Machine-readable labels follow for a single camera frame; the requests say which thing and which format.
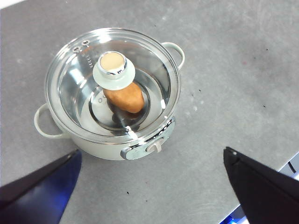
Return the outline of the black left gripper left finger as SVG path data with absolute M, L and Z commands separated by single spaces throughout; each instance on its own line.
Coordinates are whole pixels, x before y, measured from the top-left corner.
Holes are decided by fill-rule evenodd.
M 79 150 L 0 188 L 2 224 L 58 224 L 81 170 Z

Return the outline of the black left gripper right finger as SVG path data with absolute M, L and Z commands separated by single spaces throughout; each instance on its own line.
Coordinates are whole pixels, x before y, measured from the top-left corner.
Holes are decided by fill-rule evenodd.
M 223 162 L 232 189 L 251 224 L 297 224 L 299 182 L 226 147 Z

